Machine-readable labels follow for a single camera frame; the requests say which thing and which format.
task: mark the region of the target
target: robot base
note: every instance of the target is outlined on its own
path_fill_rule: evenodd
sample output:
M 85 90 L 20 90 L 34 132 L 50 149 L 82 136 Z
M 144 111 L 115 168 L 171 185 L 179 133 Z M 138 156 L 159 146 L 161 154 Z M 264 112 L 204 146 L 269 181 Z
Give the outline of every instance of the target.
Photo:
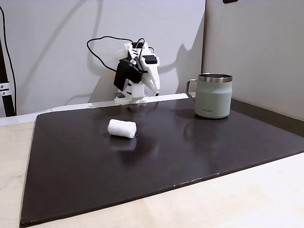
M 115 98 L 114 101 L 115 101 L 115 104 L 118 104 L 118 105 L 130 105 L 130 104 L 139 104 L 139 103 L 146 103 L 147 102 L 147 97 L 148 96 L 145 96 L 143 99 L 141 100 L 132 100 L 131 98 L 129 97 L 124 97 L 124 98 Z

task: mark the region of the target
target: sage green mug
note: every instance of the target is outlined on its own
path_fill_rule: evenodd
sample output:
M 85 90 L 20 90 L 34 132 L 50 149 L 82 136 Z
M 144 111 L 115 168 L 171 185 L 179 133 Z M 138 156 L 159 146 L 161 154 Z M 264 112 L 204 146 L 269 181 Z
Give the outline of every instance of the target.
M 198 82 L 195 97 L 189 93 L 190 82 Z M 187 82 L 187 96 L 195 103 L 195 113 L 199 116 L 219 119 L 230 113 L 232 76 L 204 73 L 198 79 Z

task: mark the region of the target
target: electrical wire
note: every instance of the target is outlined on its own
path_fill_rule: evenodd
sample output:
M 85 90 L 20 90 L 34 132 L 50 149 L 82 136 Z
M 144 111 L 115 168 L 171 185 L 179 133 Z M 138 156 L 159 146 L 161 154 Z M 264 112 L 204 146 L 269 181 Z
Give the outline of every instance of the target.
M 118 38 L 118 37 L 111 37 L 111 36 L 104 36 L 104 37 L 100 37 L 100 38 L 94 38 L 94 39 L 90 39 L 89 41 L 87 41 L 86 46 L 87 46 L 87 48 L 89 49 L 89 51 L 92 53 L 92 55 L 95 56 L 96 58 L 98 58 L 99 61 L 100 61 L 106 68 L 108 68 L 109 70 L 112 70 L 112 71 L 116 72 L 116 70 L 114 70 L 113 68 L 108 67 L 108 66 L 101 60 L 101 58 L 100 58 L 98 55 L 96 55 L 96 54 L 91 50 L 91 48 L 89 47 L 89 43 L 90 43 L 91 41 L 94 41 L 94 40 L 101 40 L 101 39 L 103 39 L 103 38 L 112 38 L 112 39 L 118 39 L 118 40 L 127 40 L 127 41 L 130 41 L 131 43 L 133 43 L 133 41 L 132 41 L 131 39 Z
M 151 48 L 153 50 L 153 53 L 154 53 L 154 48 L 152 48 L 152 47 L 148 47 L 148 48 Z
M 143 44 L 142 44 L 141 52 L 140 52 L 139 57 L 138 57 L 139 60 L 141 59 L 141 55 L 142 55 L 142 52 L 143 52 L 143 46 L 146 43 L 146 41 L 144 40 L 144 38 L 139 38 L 138 41 L 137 41 L 137 43 L 136 43 L 136 46 L 135 46 L 135 49 L 136 49 L 137 45 L 139 44 L 139 41 L 141 41 L 141 40 L 143 40 Z
M 3 20 L 3 37 L 4 37 L 5 49 L 6 49 L 6 53 L 8 54 L 10 69 L 11 69 L 11 73 L 12 73 L 12 75 L 13 75 L 13 81 L 14 81 L 14 89 L 15 89 L 15 115 L 17 115 L 16 79 L 15 79 L 15 73 L 14 73 L 13 65 L 12 65 L 11 59 L 10 59 L 10 53 L 9 53 L 8 45 L 7 45 L 7 42 L 6 42 L 5 17 L 4 17 L 4 11 L 3 11 L 3 9 L 2 9 L 1 6 L 0 6 L 0 10 L 1 10 L 1 12 L 2 12 L 2 20 Z

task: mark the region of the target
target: stainless steel rim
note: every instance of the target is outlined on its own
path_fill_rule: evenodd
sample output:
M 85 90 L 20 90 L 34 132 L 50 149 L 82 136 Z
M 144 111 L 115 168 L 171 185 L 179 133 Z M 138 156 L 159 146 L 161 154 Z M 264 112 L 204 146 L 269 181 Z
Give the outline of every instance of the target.
M 199 81 L 211 83 L 232 82 L 232 76 L 214 73 L 204 73 L 199 75 Z

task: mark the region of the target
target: dark brown board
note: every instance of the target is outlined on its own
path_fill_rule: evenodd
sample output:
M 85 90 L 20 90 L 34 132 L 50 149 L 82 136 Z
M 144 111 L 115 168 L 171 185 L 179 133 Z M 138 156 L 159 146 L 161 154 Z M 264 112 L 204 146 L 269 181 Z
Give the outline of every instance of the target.
M 204 119 L 182 99 L 39 115 L 21 225 L 107 208 L 304 150 L 304 122 L 236 100 L 231 109 L 225 119 Z M 138 135 L 110 136 L 110 119 L 136 122 Z

